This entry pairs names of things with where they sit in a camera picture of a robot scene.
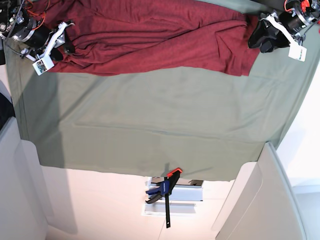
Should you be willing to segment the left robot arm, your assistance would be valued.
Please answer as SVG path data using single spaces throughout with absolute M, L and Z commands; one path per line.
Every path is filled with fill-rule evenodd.
M 260 46 L 261 53 L 289 48 L 288 57 L 304 62 L 307 48 L 303 46 L 307 32 L 320 22 L 318 0 L 286 0 L 284 12 L 260 15 L 259 23 L 264 30 Z

